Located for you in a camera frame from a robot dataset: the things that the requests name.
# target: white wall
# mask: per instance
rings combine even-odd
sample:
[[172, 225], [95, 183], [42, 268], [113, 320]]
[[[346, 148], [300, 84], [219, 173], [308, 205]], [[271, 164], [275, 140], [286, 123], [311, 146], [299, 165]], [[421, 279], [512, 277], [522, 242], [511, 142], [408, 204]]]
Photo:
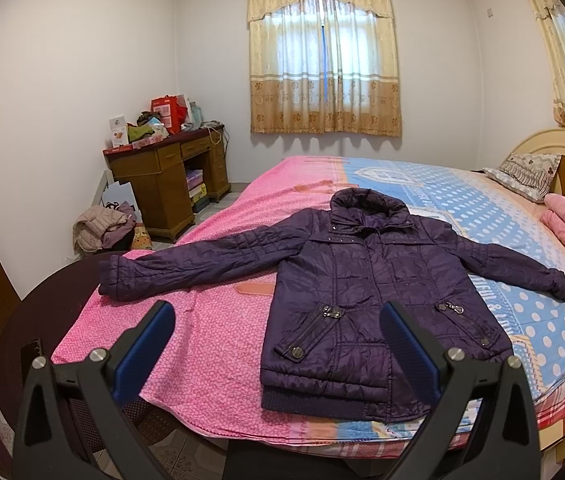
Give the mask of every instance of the white wall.
[[482, 83], [470, 0], [392, 0], [403, 138], [250, 133], [246, 0], [176, 0], [179, 88], [227, 125], [229, 180], [250, 182], [289, 155], [392, 158], [473, 169]]
[[483, 72], [479, 166], [497, 167], [521, 140], [556, 127], [551, 70], [529, 0], [471, 1]]
[[0, 0], [0, 261], [21, 297], [73, 257], [108, 120], [176, 92], [174, 4]]

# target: stack of boxes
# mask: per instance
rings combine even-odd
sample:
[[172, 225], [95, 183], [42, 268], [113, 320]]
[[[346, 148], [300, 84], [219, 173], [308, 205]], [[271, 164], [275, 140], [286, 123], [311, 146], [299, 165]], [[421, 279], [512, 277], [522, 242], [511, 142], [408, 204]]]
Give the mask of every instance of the stack of boxes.
[[209, 205], [207, 186], [202, 181], [202, 170], [187, 171], [187, 189], [189, 190], [189, 200], [192, 202], [194, 213], [200, 213]]

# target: jacket's left sleeve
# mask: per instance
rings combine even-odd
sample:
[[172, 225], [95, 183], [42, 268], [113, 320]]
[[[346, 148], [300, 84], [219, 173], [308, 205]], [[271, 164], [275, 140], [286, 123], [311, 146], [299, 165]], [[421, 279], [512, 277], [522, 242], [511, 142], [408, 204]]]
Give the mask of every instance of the jacket's left sleeve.
[[528, 290], [549, 292], [557, 300], [565, 301], [565, 273], [561, 270], [548, 269], [533, 258], [498, 244], [479, 244], [458, 236], [449, 224], [445, 224], [436, 238], [474, 274]]
[[98, 292], [112, 300], [133, 301], [248, 276], [300, 253], [309, 239], [313, 210], [303, 209], [273, 226], [203, 240], [129, 260], [112, 256], [100, 262]]

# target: pink bedspread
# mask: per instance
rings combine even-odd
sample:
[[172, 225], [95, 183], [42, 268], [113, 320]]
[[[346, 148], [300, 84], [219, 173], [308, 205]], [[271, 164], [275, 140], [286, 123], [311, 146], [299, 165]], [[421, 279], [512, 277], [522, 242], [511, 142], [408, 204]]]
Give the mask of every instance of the pink bedspread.
[[[236, 203], [178, 241], [178, 245], [219, 238], [274, 224], [306, 207], [329, 209], [344, 182], [338, 161], [291, 157], [256, 179]], [[315, 181], [316, 175], [323, 180]], [[151, 251], [131, 251], [137, 258]], [[54, 363], [83, 360], [96, 347], [109, 348], [147, 313], [156, 300], [176, 310], [176, 331], [145, 384], [141, 397], [174, 413], [204, 436], [258, 438], [271, 444], [319, 444], [290, 436], [303, 419], [260, 407], [260, 354], [275, 272], [248, 282], [197, 286], [149, 300], [117, 304], [96, 291], [52, 356]], [[242, 338], [227, 340], [227, 334]]]

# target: jacket cuff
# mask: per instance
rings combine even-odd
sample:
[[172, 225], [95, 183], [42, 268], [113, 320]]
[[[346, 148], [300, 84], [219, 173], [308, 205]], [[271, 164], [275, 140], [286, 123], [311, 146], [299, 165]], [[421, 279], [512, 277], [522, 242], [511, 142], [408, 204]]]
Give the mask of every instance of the jacket cuff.
[[550, 269], [552, 272], [551, 280], [553, 286], [551, 288], [551, 293], [554, 298], [565, 302], [565, 273], [562, 270]]
[[117, 269], [117, 262], [114, 261], [114, 258], [117, 257], [117, 255], [114, 255], [109, 260], [98, 262], [98, 272], [100, 274], [98, 294], [101, 296], [109, 296], [112, 300], [116, 300], [116, 282], [114, 274]]

